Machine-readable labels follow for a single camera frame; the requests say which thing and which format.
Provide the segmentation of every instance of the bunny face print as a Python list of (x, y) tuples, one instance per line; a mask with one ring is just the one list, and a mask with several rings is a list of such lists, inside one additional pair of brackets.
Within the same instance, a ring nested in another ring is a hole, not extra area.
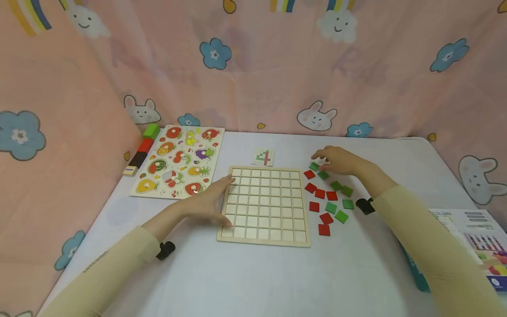
[(79, 33), (89, 38), (109, 37), (111, 33), (95, 12), (83, 6), (69, 5), (67, 15)]
[(336, 117), (338, 111), (331, 109), (326, 113), (320, 112), (322, 101), (318, 100), (308, 109), (303, 109), (298, 113), (298, 122), (312, 131), (326, 131), (331, 129), (331, 120)]
[(486, 173), (497, 167), (493, 158), (479, 160), (467, 155), (459, 161), (459, 176), (470, 198), (479, 205), (487, 205), (493, 196), (507, 195), (507, 185), (490, 183)]
[(155, 103), (151, 99), (146, 100), (144, 105), (137, 105), (133, 96), (126, 95), (123, 104), (135, 124), (160, 121), (160, 114), (155, 110)]

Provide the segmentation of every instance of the wooden grid board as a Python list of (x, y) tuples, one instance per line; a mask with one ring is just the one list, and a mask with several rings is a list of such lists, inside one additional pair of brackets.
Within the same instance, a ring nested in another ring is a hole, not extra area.
[(224, 242), (310, 247), (308, 212), (299, 169), (231, 166), (222, 214), (231, 228), (219, 227)]
[(166, 125), (136, 175), (130, 196), (185, 199), (213, 179), (224, 128)]

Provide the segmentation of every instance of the wooden block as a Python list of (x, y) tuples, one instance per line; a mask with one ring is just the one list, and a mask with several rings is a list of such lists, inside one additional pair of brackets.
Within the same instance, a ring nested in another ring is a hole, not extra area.
[(159, 133), (160, 133), (160, 127), (158, 126), (158, 124), (150, 123), (148, 125), (148, 128), (146, 128), (146, 130), (142, 134), (142, 137), (155, 140)]
[(343, 199), (342, 200), (343, 207), (345, 209), (354, 209), (354, 202), (350, 199)]
[(348, 215), (346, 213), (344, 213), (343, 211), (339, 210), (338, 213), (336, 214), (335, 218), (338, 219), (339, 222), (344, 224), (348, 219)]
[(320, 205), (318, 202), (311, 201), (309, 209), (311, 212), (319, 213), (320, 212)]
[(315, 197), (320, 198), (320, 199), (324, 199), (325, 198), (325, 191), (317, 188), (315, 190)]
[(317, 175), (323, 180), (327, 180), (329, 178), (329, 174), (325, 171), (320, 171), (317, 173)]
[(306, 172), (304, 172), (303, 174), (304, 174), (304, 175), (306, 176), (306, 178), (307, 178), (307, 179), (309, 179), (309, 180), (315, 177), (314, 172), (312, 172), (312, 170), (310, 170), (310, 169), (309, 169), (309, 170), (307, 170)]
[(335, 192), (339, 191), (339, 190), (340, 190), (340, 189), (342, 189), (342, 187), (343, 187), (343, 186), (342, 186), (342, 184), (340, 184), (340, 182), (339, 182), (339, 181), (334, 181), (334, 182), (332, 182), (330, 185), (331, 185), (331, 188), (332, 188)]
[(325, 235), (325, 236), (330, 236), (331, 235), (331, 231), (329, 230), (329, 226), (328, 225), (319, 224), (318, 225), (318, 234)]
[(311, 194), (313, 194), (313, 192), (317, 189), (317, 187), (312, 183), (308, 183), (305, 189), (309, 191)]
[(146, 152), (137, 152), (134, 157), (130, 160), (130, 163), (128, 163), (129, 166), (135, 166), (137, 168), (141, 168), (142, 163), (146, 159), (146, 156), (148, 156), (148, 153)]
[(322, 220), (322, 222), (325, 224), (325, 225), (328, 225), (330, 223), (333, 223), (334, 220), (333, 220), (333, 217), (331, 217), (330, 214), (328, 213), (325, 213), (325, 214), (322, 214), (320, 215), (320, 219)]
[(328, 200), (338, 200), (336, 192), (326, 192), (326, 194), (328, 195)]
[(354, 191), (352, 188), (348, 187), (348, 186), (343, 186), (342, 189), (342, 194), (344, 194), (345, 196), (348, 196), (348, 197), (351, 197), (352, 196), (352, 192)]
[(123, 175), (133, 177), (137, 173), (137, 167), (136, 166), (127, 166), (125, 170), (123, 171)]
[(334, 214), (336, 212), (336, 209), (338, 208), (338, 206), (336, 206), (335, 204), (331, 203), (331, 202), (328, 202), (326, 205), (325, 205), (325, 211), (327, 212), (330, 212), (332, 214)]
[(152, 148), (153, 142), (155, 141), (152, 138), (145, 138), (144, 140), (142, 140), (141, 145), (137, 148), (137, 151), (148, 153)]
[(318, 165), (317, 163), (313, 162), (313, 163), (310, 164), (310, 169), (313, 169), (314, 171), (317, 171), (319, 166), (320, 165)]

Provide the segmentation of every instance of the red square tile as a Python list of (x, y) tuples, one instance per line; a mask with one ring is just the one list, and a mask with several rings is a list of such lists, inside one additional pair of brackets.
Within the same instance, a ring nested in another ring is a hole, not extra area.
[(317, 189), (317, 187), (312, 183), (308, 183), (308, 185), (306, 185), (305, 189), (307, 191), (309, 191), (311, 194), (313, 194), (313, 192), (315, 191), (315, 189)]
[(318, 225), (318, 234), (330, 236), (331, 232), (328, 225)]
[(329, 213), (325, 213), (325, 214), (320, 215), (320, 219), (322, 220), (322, 222), (325, 225), (328, 225), (328, 224), (334, 222), (333, 217), (331, 217), (331, 215)]
[(316, 212), (316, 213), (320, 212), (320, 206), (319, 206), (318, 202), (314, 202), (314, 201), (310, 202), (310, 211)]
[(304, 172), (303, 174), (304, 174), (304, 175), (306, 176), (306, 178), (308, 178), (309, 180), (315, 177), (315, 173), (314, 173), (311, 169), (307, 170), (307, 171), (306, 171), (306, 172)]
[(320, 199), (324, 199), (325, 198), (325, 191), (317, 188), (315, 190), (315, 197), (320, 198)]
[(338, 200), (336, 192), (326, 192), (328, 194), (328, 200)]

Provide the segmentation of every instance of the blue flower print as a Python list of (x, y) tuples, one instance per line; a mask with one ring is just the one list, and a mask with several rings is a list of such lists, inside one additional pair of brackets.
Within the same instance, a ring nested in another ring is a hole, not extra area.
[(192, 116), (191, 114), (185, 114), (184, 116), (179, 117), (178, 123), (180, 125), (192, 125), (196, 127), (201, 125), (201, 121), (199, 121), (199, 119)]
[(61, 257), (56, 260), (55, 263), (55, 270), (61, 271), (64, 268), (67, 267), (70, 260), (74, 256), (74, 253), (76, 253), (76, 250), (78, 249), (81, 242), (83, 242), (83, 239), (85, 238), (85, 232), (83, 230), (79, 230), (76, 232), (74, 237), (68, 239), (65, 241), (65, 243), (62, 246), (62, 255)]
[(33, 112), (0, 112), (0, 152), (11, 153), (18, 161), (31, 160), (46, 146), (40, 126)]
[(222, 41), (217, 38), (211, 39), (209, 43), (202, 42), (199, 49), (204, 56), (203, 61), (207, 68), (223, 70), (227, 61), (232, 57), (231, 49), (223, 45)]
[(460, 39), (454, 44), (449, 43), (442, 47), (437, 54), (437, 59), (431, 64), (429, 70), (441, 73), (449, 68), (452, 63), (462, 59), (470, 48), (465, 44), (466, 39)]
[(363, 122), (359, 125), (357, 124), (351, 124), (347, 128), (347, 135), (348, 137), (365, 137), (373, 130), (373, 127), (370, 126), (369, 123)]

